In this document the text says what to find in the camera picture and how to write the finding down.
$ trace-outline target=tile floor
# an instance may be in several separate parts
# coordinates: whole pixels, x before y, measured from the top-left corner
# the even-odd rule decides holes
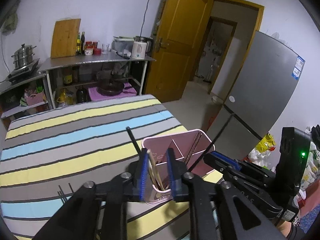
[[[208,84],[202,81],[189,81],[180,100],[163,105],[188,130],[205,130],[209,118],[217,111],[211,101],[213,94],[208,95],[207,87]]]

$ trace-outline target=wooden cutting board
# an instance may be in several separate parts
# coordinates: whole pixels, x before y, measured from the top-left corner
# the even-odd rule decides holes
[[[57,21],[54,26],[51,58],[76,55],[77,38],[81,19]]]

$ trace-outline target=table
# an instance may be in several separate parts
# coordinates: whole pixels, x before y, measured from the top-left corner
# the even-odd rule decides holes
[[[141,83],[138,82],[136,79],[132,78],[138,84],[138,86],[140,86],[139,95],[142,95],[142,88],[143,88],[143,83],[144,83],[144,78],[145,78],[145,74],[146,74],[148,61],[155,61],[155,59],[153,59],[149,56],[145,56],[144,59],[140,59],[140,60],[139,59],[132,59],[132,58],[125,59],[125,58],[115,54],[114,52],[109,52],[108,54],[101,54],[101,55],[92,55],[92,56],[79,55],[79,56],[72,56],[72,57],[46,59],[46,61],[39,68],[39,71],[46,73],[47,82],[49,84],[50,98],[51,98],[51,101],[53,102],[53,108],[55,109],[56,106],[54,104],[54,96],[52,93],[52,87],[51,87],[51,82],[50,82],[50,76],[49,76],[50,70],[58,69],[58,68],[62,68],[62,67],[67,67],[67,66],[82,65],[82,64],[103,63],[103,62],[121,62],[121,61],[125,61],[125,62],[144,61]]]
[[[0,162],[2,215],[20,240],[31,239],[85,181],[109,181],[138,159],[147,136],[186,129],[152,95],[67,106],[10,124]],[[213,171],[205,180],[222,177]],[[189,231],[188,203],[128,203],[128,240],[182,239]]]

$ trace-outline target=refrigerator door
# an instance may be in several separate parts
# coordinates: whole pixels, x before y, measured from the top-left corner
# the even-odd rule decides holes
[[[207,135],[211,140],[215,138],[229,116],[230,113],[223,107],[207,131]],[[242,160],[259,141],[235,117],[232,117],[229,124],[214,143],[214,146],[217,152],[232,159]]]
[[[287,105],[304,61],[272,37],[256,32],[250,51],[225,102],[244,123],[264,137]]]

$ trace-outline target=frying pan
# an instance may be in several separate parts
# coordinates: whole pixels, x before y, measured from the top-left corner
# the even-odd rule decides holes
[[[123,91],[126,89],[130,89],[131,87],[124,87],[124,83],[121,81],[116,81],[112,79],[101,79],[98,82],[97,92],[103,96],[116,96],[124,93],[131,93],[127,91]]]

